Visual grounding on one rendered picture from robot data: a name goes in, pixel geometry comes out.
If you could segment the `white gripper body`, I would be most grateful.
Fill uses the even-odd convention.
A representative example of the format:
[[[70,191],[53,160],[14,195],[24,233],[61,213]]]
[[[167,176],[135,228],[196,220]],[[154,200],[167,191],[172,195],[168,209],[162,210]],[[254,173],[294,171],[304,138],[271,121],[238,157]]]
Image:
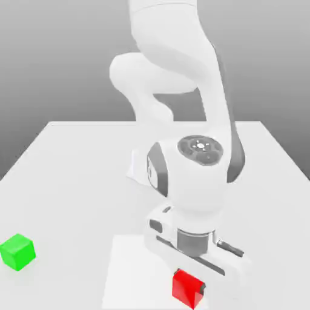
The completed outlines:
[[[145,244],[167,263],[172,272],[180,268],[203,281],[206,288],[212,285],[229,289],[252,287],[251,259],[220,239],[212,238],[207,253],[197,257],[184,254],[156,233],[146,233]]]

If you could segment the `small red cube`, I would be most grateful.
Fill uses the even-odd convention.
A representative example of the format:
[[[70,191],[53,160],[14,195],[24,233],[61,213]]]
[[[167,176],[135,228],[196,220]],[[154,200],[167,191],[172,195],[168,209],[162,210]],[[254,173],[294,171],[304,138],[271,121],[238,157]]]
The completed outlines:
[[[204,296],[199,294],[202,283],[204,282],[178,268],[173,275],[172,296],[194,310]]]

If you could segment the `small green cube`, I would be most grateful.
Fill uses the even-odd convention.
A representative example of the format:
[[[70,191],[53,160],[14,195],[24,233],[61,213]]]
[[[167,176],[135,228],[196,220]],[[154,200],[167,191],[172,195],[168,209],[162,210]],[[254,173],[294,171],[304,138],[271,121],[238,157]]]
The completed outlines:
[[[4,264],[15,271],[20,271],[36,258],[33,241],[22,234],[15,234],[1,244],[0,255]]]

